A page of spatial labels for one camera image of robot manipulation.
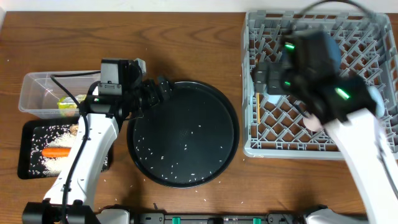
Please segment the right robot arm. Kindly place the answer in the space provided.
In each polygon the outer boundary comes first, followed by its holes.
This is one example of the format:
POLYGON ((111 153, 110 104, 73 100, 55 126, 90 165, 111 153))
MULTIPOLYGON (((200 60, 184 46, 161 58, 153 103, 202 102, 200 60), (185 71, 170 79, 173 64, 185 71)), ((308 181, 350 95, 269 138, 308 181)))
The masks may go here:
POLYGON ((369 85, 340 76, 339 47, 321 30, 289 30, 280 42, 283 61, 260 62, 253 75, 269 95, 293 96, 318 120, 348 165, 369 223, 397 223, 397 161, 369 85))

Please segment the orange carrot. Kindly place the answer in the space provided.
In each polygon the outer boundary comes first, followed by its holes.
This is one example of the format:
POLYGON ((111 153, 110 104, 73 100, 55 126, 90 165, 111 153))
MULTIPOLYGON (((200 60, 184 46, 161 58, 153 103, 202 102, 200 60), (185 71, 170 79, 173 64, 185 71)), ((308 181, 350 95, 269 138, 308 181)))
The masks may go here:
POLYGON ((66 147, 48 147, 42 150, 44 157, 58 158, 68 157, 71 149, 66 147))

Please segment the yellow green snack wrapper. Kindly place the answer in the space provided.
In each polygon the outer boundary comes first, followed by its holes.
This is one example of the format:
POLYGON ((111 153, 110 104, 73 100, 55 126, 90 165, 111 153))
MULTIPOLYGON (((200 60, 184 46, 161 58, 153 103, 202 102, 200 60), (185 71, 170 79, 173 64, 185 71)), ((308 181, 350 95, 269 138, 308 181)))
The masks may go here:
POLYGON ((59 99, 59 101, 57 102, 57 106, 60 110, 60 114, 63 117, 72 117, 79 115, 78 106, 69 96, 64 96, 63 98, 59 99))

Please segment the wooden chopstick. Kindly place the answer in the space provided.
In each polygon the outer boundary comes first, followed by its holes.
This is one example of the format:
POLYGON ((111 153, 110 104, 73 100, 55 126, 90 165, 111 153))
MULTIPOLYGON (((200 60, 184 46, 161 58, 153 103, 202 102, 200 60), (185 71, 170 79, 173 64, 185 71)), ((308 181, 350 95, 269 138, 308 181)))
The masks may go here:
POLYGON ((261 123, 261 110, 260 110, 260 104, 261 104, 261 99, 259 93, 256 93, 256 118, 257 118, 257 124, 261 123))

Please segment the light blue cup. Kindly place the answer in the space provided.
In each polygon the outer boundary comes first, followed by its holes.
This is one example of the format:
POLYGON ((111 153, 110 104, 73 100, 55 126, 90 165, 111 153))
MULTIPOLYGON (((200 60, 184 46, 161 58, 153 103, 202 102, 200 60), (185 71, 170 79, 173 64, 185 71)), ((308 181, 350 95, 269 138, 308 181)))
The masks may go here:
POLYGON ((267 101, 273 105, 276 105, 281 98, 282 95, 267 95, 267 101))

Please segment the pink cup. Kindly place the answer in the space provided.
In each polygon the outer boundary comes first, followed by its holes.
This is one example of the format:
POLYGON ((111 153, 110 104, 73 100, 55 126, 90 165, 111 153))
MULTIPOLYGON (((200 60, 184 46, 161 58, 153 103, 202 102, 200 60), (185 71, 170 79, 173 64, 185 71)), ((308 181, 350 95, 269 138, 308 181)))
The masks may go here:
POLYGON ((308 118, 303 118, 303 123, 307 129, 313 132, 319 132, 323 130, 323 126, 318 120, 318 118, 311 116, 308 118))

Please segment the white rice pile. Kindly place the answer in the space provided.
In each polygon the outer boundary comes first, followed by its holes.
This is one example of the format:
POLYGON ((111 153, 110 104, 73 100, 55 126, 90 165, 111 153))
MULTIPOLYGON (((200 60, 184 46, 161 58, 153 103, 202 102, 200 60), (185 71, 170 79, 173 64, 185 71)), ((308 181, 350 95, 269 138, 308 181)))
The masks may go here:
POLYGON ((61 173, 68 162, 68 157, 44 157, 42 150, 48 147, 72 149, 76 136, 70 133, 71 125, 61 124, 34 128, 29 153, 28 174, 30 178, 56 177, 61 173))

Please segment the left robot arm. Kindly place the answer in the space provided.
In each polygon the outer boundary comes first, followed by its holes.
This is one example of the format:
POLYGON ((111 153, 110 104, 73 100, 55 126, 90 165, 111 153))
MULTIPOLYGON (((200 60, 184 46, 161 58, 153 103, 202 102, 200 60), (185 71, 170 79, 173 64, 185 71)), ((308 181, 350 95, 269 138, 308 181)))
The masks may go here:
POLYGON ((73 100, 80 114, 75 142, 67 163, 41 202, 29 202, 22 213, 23 223, 134 223, 134 214, 120 205, 94 211, 99 175, 123 122, 140 118, 145 110, 168 100, 169 82, 159 77, 144 80, 145 61, 104 58, 83 101, 58 81, 50 79, 73 100))

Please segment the dark blue plate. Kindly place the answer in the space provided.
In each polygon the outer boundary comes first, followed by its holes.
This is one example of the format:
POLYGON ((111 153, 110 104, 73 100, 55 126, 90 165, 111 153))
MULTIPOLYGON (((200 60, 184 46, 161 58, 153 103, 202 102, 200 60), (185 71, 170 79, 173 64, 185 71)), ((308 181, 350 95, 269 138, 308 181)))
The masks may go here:
POLYGON ((296 74, 315 81, 335 76, 341 53, 336 41, 322 30, 299 30, 285 34, 281 43, 296 74))

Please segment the light blue bowl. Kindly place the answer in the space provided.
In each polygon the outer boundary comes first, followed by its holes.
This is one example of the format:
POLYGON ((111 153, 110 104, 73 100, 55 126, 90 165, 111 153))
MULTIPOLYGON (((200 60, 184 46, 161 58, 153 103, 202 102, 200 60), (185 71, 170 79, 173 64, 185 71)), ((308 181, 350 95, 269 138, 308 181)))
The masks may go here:
POLYGON ((385 106, 382 95, 379 90, 375 86, 368 86, 368 92, 371 98, 376 102, 376 112, 375 115, 377 118, 381 118, 384 116, 385 106))

